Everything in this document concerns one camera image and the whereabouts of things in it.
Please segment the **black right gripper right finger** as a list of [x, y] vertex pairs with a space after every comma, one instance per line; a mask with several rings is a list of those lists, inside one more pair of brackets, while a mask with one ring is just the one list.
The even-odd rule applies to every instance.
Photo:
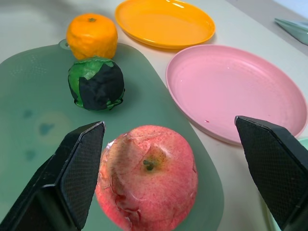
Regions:
[[284, 127], [236, 116], [249, 172], [282, 231], [308, 229], [308, 151]]

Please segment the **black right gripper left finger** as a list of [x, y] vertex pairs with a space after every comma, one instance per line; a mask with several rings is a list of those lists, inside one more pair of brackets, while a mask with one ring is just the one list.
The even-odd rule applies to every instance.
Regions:
[[80, 231], [97, 184], [102, 121], [69, 132], [34, 173], [0, 224], [2, 231]]

